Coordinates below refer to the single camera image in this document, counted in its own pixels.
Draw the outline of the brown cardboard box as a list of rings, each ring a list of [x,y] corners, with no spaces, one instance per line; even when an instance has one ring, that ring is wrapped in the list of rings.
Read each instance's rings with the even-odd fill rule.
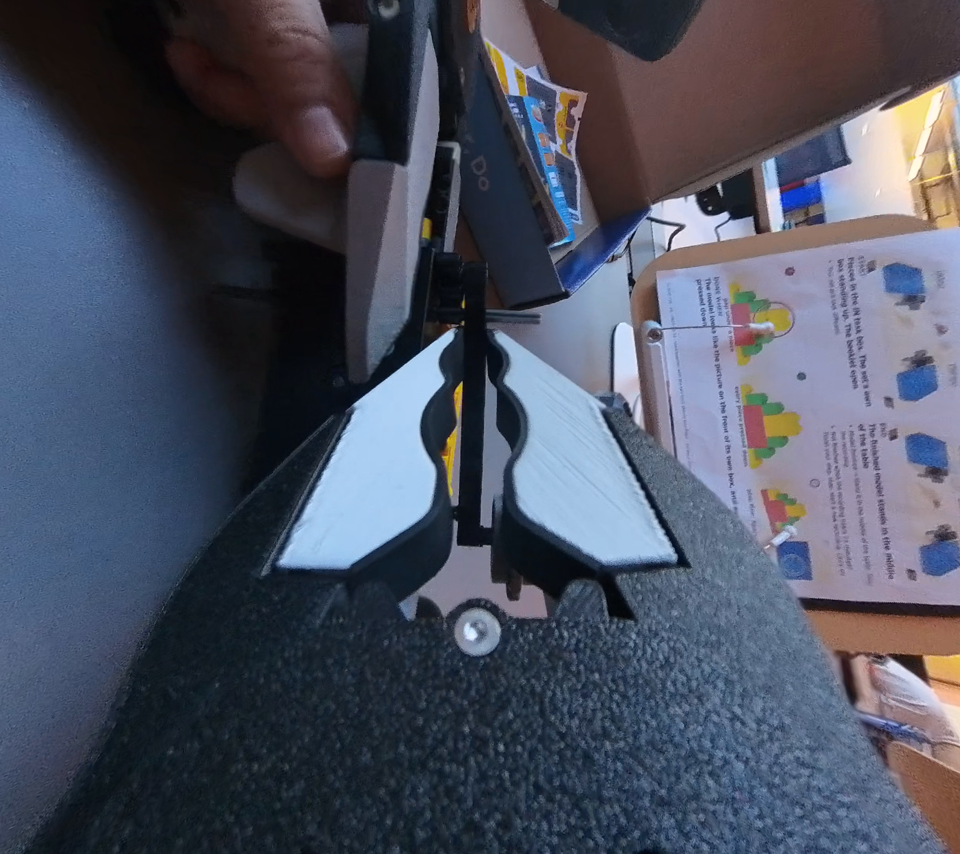
[[[584,219],[678,198],[958,73],[959,0],[706,0],[646,63],[538,0],[482,0],[484,35],[586,93]]]

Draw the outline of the blue plastic crate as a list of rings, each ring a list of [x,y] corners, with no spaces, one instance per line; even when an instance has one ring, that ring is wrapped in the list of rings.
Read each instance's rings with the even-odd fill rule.
[[[808,178],[780,189],[782,229],[824,224],[825,205],[821,180]]]

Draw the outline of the black perforated toy beam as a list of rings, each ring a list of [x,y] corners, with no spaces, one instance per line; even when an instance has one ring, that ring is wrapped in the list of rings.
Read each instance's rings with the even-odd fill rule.
[[[482,262],[462,266],[462,407],[460,420],[457,544],[489,546],[492,536],[482,523],[488,335],[486,287]]]

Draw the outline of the grey desk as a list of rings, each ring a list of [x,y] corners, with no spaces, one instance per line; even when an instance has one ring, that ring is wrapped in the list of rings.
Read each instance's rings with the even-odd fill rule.
[[[122,56],[2,39],[2,852],[249,483],[272,325],[236,152]]]

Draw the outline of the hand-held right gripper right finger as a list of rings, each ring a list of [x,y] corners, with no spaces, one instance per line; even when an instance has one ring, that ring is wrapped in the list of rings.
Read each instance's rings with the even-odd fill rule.
[[[487,336],[496,421],[510,447],[499,542],[509,568],[558,600],[570,584],[681,564],[594,395],[502,332]]]

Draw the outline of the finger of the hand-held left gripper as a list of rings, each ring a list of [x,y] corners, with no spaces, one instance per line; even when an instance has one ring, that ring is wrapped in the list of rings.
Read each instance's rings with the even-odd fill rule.
[[[347,178],[345,354],[355,384],[372,377],[411,315],[440,121],[432,37],[421,72],[408,161],[356,160]]]

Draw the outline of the printed colourful leaflet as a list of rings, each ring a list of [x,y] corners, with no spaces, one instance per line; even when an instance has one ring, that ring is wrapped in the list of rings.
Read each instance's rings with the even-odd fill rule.
[[[587,94],[558,85],[542,66],[522,65],[488,39],[484,44],[539,230],[548,249],[571,246],[584,222],[577,142]]]

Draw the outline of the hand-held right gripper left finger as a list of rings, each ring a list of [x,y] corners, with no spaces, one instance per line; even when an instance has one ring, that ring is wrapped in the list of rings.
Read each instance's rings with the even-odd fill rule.
[[[276,575],[382,584],[404,603],[440,572],[462,352],[461,334],[445,333],[351,406],[273,551]]]

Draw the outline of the sign board with wooden edge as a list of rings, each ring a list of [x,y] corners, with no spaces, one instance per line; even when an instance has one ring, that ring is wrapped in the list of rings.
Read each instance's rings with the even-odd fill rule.
[[[958,228],[883,215],[684,248],[630,307],[647,431],[824,643],[958,655]]]

